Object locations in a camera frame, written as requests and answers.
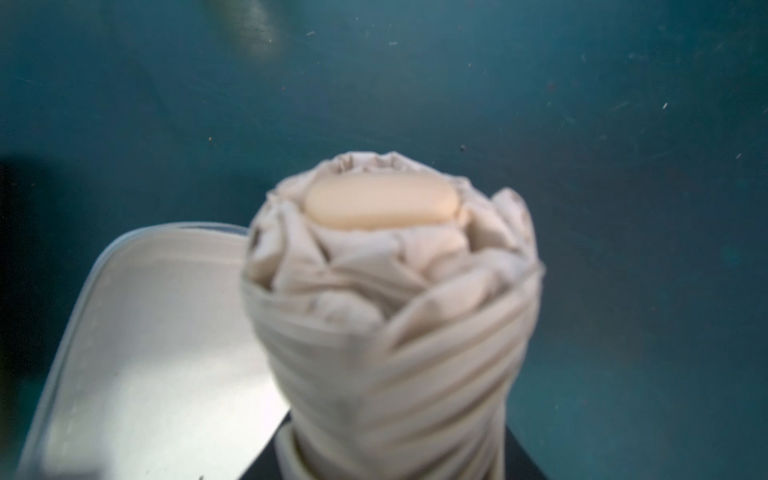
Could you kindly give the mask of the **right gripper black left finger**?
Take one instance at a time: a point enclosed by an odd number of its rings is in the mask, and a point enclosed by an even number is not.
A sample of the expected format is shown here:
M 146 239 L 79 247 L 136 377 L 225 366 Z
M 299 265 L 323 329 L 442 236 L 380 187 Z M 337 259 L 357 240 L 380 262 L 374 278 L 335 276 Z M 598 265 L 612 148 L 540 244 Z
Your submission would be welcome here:
M 291 420 L 291 414 L 287 413 L 267 445 L 261 453 L 253 460 L 250 466 L 240 476 L 240 480 L 282 480 L 282 474 L 279 467 L 278 456 L 275 442 L 278 431 Z

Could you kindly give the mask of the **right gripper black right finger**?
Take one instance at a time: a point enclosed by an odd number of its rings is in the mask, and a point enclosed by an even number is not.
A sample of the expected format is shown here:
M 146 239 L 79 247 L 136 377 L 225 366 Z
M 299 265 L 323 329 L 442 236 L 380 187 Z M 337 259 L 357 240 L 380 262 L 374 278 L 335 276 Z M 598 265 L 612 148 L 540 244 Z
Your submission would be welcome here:
M 504 468 L 506 480 L 547 480 L 539 466 L 515 438 L 509 427 L 505 430 Z

